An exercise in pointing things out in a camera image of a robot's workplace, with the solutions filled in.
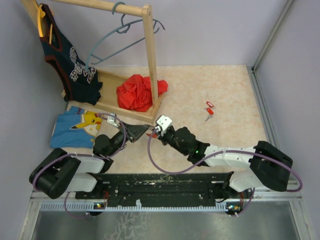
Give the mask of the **red handled metal key organizer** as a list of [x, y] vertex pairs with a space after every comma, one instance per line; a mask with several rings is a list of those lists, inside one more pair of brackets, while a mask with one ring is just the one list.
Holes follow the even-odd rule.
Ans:
[[151, 137], [153, 139], [157, 139], [158, 138], [158, 131], [159, 131], [159, 128], [157, 126], [150, 126], [148, 128], [148, 130], [145, 132], [145, 134], [148, 137]]

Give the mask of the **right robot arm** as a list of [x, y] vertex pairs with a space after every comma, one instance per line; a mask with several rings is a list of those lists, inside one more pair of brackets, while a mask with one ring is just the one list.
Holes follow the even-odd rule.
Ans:
[[192, 164], [239, 169], [223, 185], [223, 192], [229, 198], [257, 187], [287, 191], [293, 160], [267, 141], [260, 140], [252, 147], [232, 148], [201, 142], [187, 127], [170, 126], [165, 131], [158, 129], [155, 134], [164, 146], [169, 145]]

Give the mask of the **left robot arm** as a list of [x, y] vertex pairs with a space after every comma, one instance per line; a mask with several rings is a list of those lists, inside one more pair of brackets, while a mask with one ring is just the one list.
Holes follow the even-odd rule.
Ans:
[[104, 186], [93, 174], [102, 174], [113, 164], [112, 157], [122, 151], [127, 142], [134, 143], [151, 127], [150, 124], [120, 123], [119, 131], [108, 137], [96, 137], [92, 154], [68, 153], [55, 148], [29, 176], [33, 189], [57, 199], [64, 193], [87, 192], [97, 199], [103, 195]]

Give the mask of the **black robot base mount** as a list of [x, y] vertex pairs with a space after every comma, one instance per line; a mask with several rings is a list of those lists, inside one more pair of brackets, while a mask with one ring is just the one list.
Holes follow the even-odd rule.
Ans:
[[185, 173], [168, 175], [94, 174], [97, 184], [91, 192], [78, 191], [77, 200], [107, 201], [108, 207], [214, 207], [219, 199], [240, 194], [229, 186], [230, 173]]

